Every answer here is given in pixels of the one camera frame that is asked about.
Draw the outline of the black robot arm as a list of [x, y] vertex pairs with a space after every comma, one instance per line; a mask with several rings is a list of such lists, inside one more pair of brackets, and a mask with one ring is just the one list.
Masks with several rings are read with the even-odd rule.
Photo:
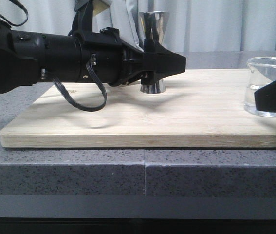
[[121, 40], [119, 30], [92, 31], [92, 5], [81, 7], [68, 36], [12, 30], [0, 19], [0, 94], [42, 82], [42, 72], [61, 82], [91, 82], [86, 64], [95, 56], [94, 71], [110, 86], [140, 80], [153, 84], [185, 71], [185, 57], [157, 42], [142, 52]]

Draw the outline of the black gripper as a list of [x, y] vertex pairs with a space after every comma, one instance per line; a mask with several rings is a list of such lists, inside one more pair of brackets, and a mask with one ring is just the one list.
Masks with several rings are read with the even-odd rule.
[[143, 53], [123, 41], [116, 28], [106, 27], [99, 33], [75, 30], [74, 36], [84, 59], [95, 56], [94, 70], [101, 82], [113, 87], [139, 80], [142, 72], [147, 73], [143, 85], [153, 85], [186, 68], [186, 57], [156, 45], [153, 39], [144, 39]]

